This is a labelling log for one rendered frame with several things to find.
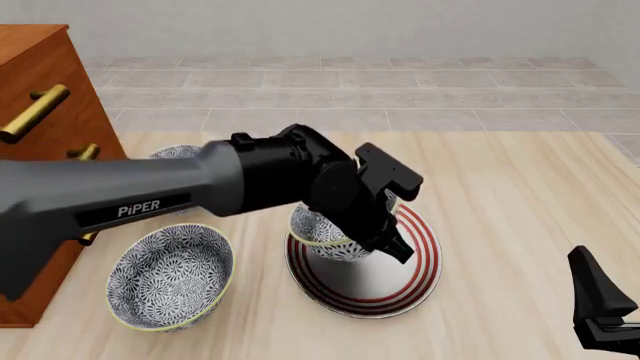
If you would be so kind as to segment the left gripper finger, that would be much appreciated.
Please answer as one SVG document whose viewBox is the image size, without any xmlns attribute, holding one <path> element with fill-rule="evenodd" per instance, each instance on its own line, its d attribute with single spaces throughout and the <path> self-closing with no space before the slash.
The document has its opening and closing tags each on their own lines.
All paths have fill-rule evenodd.
<svg viewBox="0 0 640 360">
<path fill-rule="evenodd" d="M 405 242 L 398 231 L 391 231 L 380 237 L 379 251 L 388 254 L 401 264 L 407 263 L 414 254 L 413 248 Z"/>
</svg>

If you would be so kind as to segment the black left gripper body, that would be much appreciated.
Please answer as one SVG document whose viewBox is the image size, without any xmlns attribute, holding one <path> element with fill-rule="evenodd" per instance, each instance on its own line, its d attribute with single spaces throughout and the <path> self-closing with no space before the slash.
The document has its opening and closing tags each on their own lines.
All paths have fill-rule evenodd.
<svg viewBox="0 0 640 360">
<path fill-rule="evenodd" d="M 348 237 L 367 251 L 379 251 L 379 239 L 398 231 L 385 202 L 355 202 L 348 207 Z"/>
</svg>

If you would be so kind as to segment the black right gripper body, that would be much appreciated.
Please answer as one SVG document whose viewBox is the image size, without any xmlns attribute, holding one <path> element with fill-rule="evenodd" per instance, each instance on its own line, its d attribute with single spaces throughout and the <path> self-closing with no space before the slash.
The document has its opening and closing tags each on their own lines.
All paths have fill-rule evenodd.
<svg viewBox="0 0 640 360">
<path fill-rule="evenodd" d="M 640 322 L 622 317 L 573 317 L 574 331 L 585 350 L 640 353 Z"/>
</svg>

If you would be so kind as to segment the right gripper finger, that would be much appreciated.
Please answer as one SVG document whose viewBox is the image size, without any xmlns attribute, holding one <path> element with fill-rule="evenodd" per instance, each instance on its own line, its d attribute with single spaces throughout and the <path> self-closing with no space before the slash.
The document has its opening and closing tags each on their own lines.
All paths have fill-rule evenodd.
<svg viewBox="0 0 640 360">
<path fill-rule="evenodd" d="M 567 257 L 574 287 L 575 323 L 601 317 L 621 318 L 638 309 L 636 302 L 611 281 L 584 245 L 576 246 Z"/>
</svg>

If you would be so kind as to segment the patterned black and white bowl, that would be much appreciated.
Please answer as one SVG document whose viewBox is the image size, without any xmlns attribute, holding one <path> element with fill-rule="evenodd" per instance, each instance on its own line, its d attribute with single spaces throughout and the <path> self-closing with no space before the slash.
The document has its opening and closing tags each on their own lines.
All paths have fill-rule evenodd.
<svg viewBox="0 0 640 360">
<path fill-rule="evenodd" d="M 148 155 L 148 158 L 192 158 L 199 154 L 201 151 L 200 146 L 194 146 L 191 144 L 179 144 L 175 146 L 169 146 L 163 149 L 158 149 L 156 152 Z"/>
<path fill-rule="evenodd" d="M 130 329 L 180 332 L 220 305 L 234 270 L 235 255 L 223 233 L 205 224 L 175 224 L 124 252 L 108 276 L 106 302 Z"/>
<path fill-rule="evenodd" d="M 331 221 L 308 206 L 299 203 L 289 218 L 289 233 L 320 257 L 327 260 L 354 262 L 372 252 L 349 239 Z"/>
</svg>

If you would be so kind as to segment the white plate with red rings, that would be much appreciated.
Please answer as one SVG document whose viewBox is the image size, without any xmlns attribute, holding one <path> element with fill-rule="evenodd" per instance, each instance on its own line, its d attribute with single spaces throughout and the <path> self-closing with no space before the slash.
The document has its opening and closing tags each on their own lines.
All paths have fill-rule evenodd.
<svg viewBox="0 0 640 360">
<path fill-rule="evenodd" d="M 349 317 L 385 318 L 420 305 L 439 281 L 443 256 L 428 222 L 397 206 L 397 229 L 414 254 L 407 263 L 379 251 L 353 262 L 329 260 L 287 236 L 285 261 L 300 289 L 323 307 Z"/>
</svg>

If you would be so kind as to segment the wooden cabinet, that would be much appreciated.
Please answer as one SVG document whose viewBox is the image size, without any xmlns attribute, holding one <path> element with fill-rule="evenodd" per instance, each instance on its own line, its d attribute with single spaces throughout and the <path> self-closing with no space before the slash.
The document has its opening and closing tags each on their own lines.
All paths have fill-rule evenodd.
<svg viewBox="0 0 640 360">
<path fill-rule="evenodd" d="M 0 24 L 0 130 L 57 84 L 70 95 L 18 143 L 0 141 L 0 329 L 35 326 L 119 203 L 101 191 L 126 157 L 64 25 Z M 69 149 L 100 146 L 90 161 Z"/>
</svg>

